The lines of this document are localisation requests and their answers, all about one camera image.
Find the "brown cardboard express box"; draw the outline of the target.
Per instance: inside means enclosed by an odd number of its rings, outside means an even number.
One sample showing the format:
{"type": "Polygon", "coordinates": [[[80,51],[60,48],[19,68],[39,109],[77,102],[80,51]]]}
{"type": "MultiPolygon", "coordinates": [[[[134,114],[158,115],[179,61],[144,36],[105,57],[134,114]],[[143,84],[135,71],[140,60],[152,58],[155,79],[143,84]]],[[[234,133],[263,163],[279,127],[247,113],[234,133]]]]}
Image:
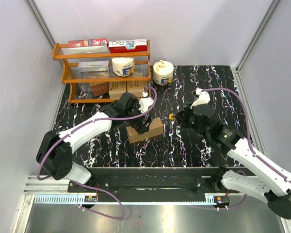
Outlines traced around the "brown cardboard express box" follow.
{"type": "Polygon", "coordinates": [[[129,142],[136,143],[163,134],[163,122],[159,117],[153,119],[149,125],[149,130],[144,134],[138,134],[137,131],[131,126],[126,127],[126,130],[128,133],[129,142]]]}

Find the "yellow utility knife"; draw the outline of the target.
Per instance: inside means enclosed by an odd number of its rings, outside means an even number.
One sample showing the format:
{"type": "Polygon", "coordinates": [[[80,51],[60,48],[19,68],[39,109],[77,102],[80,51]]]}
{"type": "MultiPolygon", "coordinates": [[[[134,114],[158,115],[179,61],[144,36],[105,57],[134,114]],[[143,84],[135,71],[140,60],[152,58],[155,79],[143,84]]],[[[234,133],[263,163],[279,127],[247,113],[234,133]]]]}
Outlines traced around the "yellow utility knife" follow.
{"type": "Polygon", "coordinates": [[[174,117],[173,114],[170,114],[170,115],[168,116],[168,118],[169,118],[170,120],[175,120],[175,117],[174,117]]]}

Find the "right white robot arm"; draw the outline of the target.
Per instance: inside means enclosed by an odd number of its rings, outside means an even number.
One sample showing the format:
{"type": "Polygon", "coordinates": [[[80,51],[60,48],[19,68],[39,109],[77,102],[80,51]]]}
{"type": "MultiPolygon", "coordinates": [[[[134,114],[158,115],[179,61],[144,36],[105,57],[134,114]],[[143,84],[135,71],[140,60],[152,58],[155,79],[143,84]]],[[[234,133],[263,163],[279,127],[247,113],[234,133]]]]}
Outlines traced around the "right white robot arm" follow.
{"type": "Polygon", "coordinates": [[[281,218],[291,219],[291,172],[252,147],[243,133],[223,123],[207,104],[185,106],[175,114],[175,119],[182,128],[195,130],[221,153],[240,162],[257,176],[252,179],[222,168],[211,180],[214,191],[242,192],[266,203],[281,218]]]}

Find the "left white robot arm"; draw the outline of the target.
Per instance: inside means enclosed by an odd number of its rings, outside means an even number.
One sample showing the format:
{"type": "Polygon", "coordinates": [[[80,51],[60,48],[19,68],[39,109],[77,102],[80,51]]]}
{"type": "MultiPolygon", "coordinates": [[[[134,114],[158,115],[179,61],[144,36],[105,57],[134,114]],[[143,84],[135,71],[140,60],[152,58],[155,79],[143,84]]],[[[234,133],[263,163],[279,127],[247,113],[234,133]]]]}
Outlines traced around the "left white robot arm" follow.
{"type": "Polygon", "coordinates": [[[86,167],[72,161],[73,153],[90,139],[121,124],[131,126],[139,134],[147,132],[152,119],[146,119],[145,116],[151,111],[155,101],[155,98],[148,95],[139,99],[125,92],[119,100],[103,106],[77,126],[60,133],[47,132],[36,156],[39,163],[37,179],[43,180],[40,173],[45,170],[48,177],[78,182],[83,191],[92,191],[96,181],[86,167]]]}

